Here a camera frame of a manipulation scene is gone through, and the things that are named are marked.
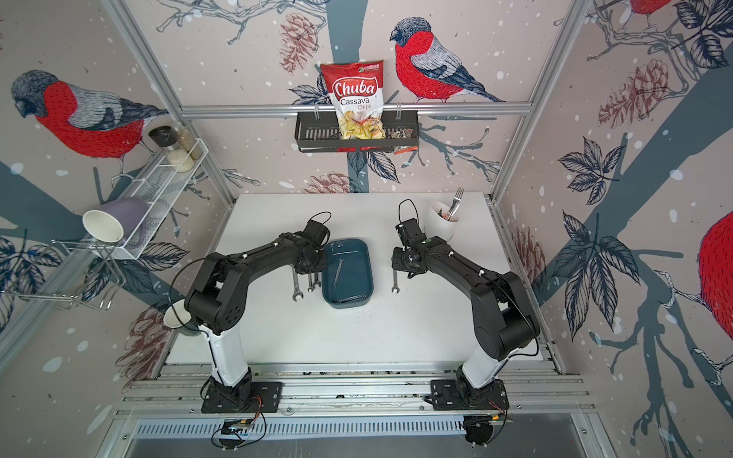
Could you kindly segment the medium silver wrench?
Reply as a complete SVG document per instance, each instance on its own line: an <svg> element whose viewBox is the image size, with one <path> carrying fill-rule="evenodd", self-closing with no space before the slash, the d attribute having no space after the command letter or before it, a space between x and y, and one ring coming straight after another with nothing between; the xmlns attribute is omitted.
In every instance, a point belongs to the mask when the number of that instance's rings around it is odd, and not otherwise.
<svg viewBox="0 0 733 458"><path fill-rule="evenodd" d="M398 271L397 270L393 270L392 271L391 292L394 293L394 294L399 294L400 293L399 276L398 276Z"/></svg>

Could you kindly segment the thin silver wrench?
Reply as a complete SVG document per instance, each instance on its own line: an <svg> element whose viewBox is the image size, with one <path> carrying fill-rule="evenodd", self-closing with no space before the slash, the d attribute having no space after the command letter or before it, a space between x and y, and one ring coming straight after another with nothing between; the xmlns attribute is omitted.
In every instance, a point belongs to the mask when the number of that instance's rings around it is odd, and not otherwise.
<svg viewBox="0 0 733 458"><path fill-rule="evenodd" d="M334 288L337 286L337 284L338 284L338 282L340 280L341 272L342 272L342 269L343 269L343 264L344 264L344 259L343 258L340 258L339 259L339 263L338 263L337 268L336 268L335 275L334 275L334 280L333 280L333 287Z"/></svg>

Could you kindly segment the large silver wrench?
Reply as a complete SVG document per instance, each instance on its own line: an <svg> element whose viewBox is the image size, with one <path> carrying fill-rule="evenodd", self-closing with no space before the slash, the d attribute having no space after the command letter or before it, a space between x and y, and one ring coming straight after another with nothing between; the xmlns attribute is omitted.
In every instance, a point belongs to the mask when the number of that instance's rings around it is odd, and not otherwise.
<svg viewBox="0 0 733 458"><path fill-rule="evenodd" d="M293 295L292 300L294 302L297 302L305 297L305 294L300 288L300 282L299 282L299 275L296 272L295 268L292 268L292 280L293 280Z"/></svg>

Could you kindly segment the teal plastic storage box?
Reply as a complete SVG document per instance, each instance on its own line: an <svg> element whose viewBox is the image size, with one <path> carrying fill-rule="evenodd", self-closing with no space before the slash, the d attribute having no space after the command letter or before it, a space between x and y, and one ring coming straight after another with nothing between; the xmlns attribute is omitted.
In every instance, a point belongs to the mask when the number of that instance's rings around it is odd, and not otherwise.
<svg viewBox="0 0 733 458"><path fill-rule="evenodd" d="M324 300L335 309L363 306L374 292L368 245L361 239L334 240L325 247L328 265L322 273ZM339 259L344 259L337 286L333 287Z"/></svg>

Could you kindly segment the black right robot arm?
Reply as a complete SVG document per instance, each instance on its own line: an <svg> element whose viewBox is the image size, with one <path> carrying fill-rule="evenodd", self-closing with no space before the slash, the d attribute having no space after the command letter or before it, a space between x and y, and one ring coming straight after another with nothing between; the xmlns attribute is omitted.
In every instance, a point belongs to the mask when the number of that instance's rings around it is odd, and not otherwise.
<svg viewBox="0 0 733 458"><path fill-rule="evenodd" d="M393 270L410 279L433 273L471 303L477 347L460 366L456 387L466 404L476 405L497 386L507 362L539 337L540 325L523 281L511 271L499 274L474 263L441 238L430 239L418 231L400 232L399 239L402 246L393 250Z"/></svg>

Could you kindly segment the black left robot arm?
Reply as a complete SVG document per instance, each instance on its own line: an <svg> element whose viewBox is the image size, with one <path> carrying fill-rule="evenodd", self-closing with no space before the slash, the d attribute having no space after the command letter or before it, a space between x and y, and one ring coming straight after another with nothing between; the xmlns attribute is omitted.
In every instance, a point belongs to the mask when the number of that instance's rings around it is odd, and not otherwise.
<svg viewBox="0 0 733 458"><path fill-rule="evenodd" d="M311 221L304 230L282 233L269 244L229 255L214 252L203 259L184 308L207 341L212 385L219 393L245 401L251 397L252 373L237 329L250 284L284 266L296 276L322 272L329 237L329 229Z"/></svg>

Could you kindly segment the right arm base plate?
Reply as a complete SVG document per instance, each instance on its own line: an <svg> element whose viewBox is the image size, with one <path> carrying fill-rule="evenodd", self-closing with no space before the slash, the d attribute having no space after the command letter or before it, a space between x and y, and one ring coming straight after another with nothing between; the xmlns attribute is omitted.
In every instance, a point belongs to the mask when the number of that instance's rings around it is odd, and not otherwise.
<svg viewBox="0 0 733 458"><path fill-rule="evenodd" d="M424 400L434 410L500 410L510 408L508 394L502 380L475 389L461 380L432 380L431 392Z"/></svg>

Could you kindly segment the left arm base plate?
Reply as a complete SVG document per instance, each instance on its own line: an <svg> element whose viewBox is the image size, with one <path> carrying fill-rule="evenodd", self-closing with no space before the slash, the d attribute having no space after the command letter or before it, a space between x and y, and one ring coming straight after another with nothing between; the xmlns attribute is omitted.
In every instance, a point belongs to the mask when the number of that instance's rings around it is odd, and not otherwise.
<svg viewBox="0 0 733 458"><path fill-rule="evenodd" d="M279 382L251 381L225 387L210 378L200 411L204 414L274 413L278 411L283 387Z"/></svg>

